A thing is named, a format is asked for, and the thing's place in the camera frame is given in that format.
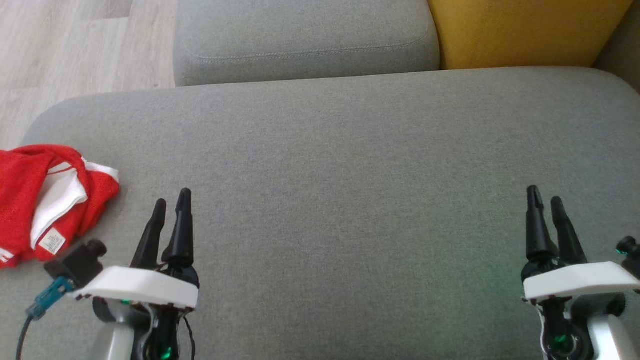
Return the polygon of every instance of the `yellow cushion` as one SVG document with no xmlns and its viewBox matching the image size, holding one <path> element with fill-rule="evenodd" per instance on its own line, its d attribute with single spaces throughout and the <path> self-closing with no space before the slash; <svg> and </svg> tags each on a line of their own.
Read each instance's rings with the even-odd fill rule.
<svg viewBox="0 0 640 360">
<path fill-rule="evenodd" d="M 428 0 L 443 69 L 590 67 L 633 0 Z"/>
</svg>

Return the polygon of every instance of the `white stripe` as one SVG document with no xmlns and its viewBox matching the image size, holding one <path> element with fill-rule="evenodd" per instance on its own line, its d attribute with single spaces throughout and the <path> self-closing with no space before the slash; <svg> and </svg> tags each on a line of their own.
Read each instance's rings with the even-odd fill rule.
<svg viewBox="0 0 640 360">
<path fill-rule="evenodd" d="M 96 163 L 90 163 L 85 158 L 82 158 L 82 160 L 84 161 L 84 167 L 86 167 L 87 171 L 98 171 L 98 172 L 105 173 L 111 176 L 116 181 L 116 183 L 120 183 L 120 178 L 118 177 L 118 170 L 114 168 L 106 167 L 104 165 L 96 164 Z"/>
<path fill-rule="evenodd" d="M 87 200 L 86 191 L 78 180 L 78 171 L 72 170 L 47 175 L 31 221 L 31 248 L 36 249 L 38 239 L 53 223 L 68 213 L 76 204 Z"/>
<path fill-rule="evenodd" d="M 0 256 L 2 256 L 2 261 L 6 263 L 7 261 L 11 260 L 13 254 L 0 247 Z"/>
<path fill-rule="evenodd" d="M 62 164 L 59 164 L 59 165 L 56 165 L 56 166 L 50 168 L 49 171 L 47 171 L 47 174 L 51 174 L 53 172 L 59 172 L 60 170 L 65 170 L 65 169 L 70 168 L 70 167 L 71 167 L 71 165 L 69 163 L 62 163 Z"/>
</svg>

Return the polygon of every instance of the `black wire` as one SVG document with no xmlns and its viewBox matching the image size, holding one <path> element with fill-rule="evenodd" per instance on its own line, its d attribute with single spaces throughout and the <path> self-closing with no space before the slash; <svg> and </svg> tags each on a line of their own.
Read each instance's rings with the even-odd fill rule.
<svg viewBox="0 0 640 360">
<path fill-rule="evenodd" d="M 22 359 L 22 346 L 24 345 L 24 338 L 25 336 L 27 336 L 27 330 L 29 330 L 29 325 L 31 325 L 32 320 L 33 316 L 27 316 L 27 320 L 24 322 L 24 326 L 22 326 L 22 331 L 20 332 L 20 337 L 18 338 L 18 348 L 15 350 L 15 360 Z"/>
<path fill-rule="evenodd" d="M 184 323 L 187 325 L 187 329 L 189 330 L 189 337 L 191 338 L 191 360 L 196 359 L 196 341 L 193 339 L 193 330 L 191 330 L 191 325 L 189 325 L 189 320 L 187 317 L 184 317 Z"/>
</svg>

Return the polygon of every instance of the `green led light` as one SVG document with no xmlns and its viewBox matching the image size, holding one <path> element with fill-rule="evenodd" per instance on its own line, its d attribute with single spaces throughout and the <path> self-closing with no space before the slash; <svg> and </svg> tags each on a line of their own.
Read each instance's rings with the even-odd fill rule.
<svg viewBox="0 0 640 360">
<path fill-rule="evenodd" d="M 171 348 L 166 349 L 164 354 L 160 357 L 160 360 L 167 360 L 171 357 Z"/>
<path fill-rule="evenodd" d="M 554 343 L 556 344 L 564 344 L 566 342 L 566 335 L 556 336 L 554 338 Z"/>
</svg>

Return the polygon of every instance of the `gray sofa cushion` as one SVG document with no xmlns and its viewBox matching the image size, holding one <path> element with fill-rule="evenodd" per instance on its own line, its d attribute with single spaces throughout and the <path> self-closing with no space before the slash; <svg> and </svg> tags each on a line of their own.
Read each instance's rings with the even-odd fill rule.
<svg viewBox="0 0 640 360">
<path fill-rule="evenodd" d="M 622 80 L 512 68 L 84 97 L 24 143 L 120 170 L 87 236 L 106 265 L 130 262 L 158 197 L 172 209 L 192 189 L 200 359 L 538 360 L 525 188 L 563 197 L 591 261 L 621 261 L 617 241 L 640 234 L 639 138 Z M 49 281 L 37 264 L 0 272 L 2 353 Z M 89 302 L 56 304 L 25 359 L 84 359 L 98 328 Z"/>
<path fill-rule="evenodd" d="M 437 70 L 425 0 L 181 0 L 178 86 Z"/>
</svg>

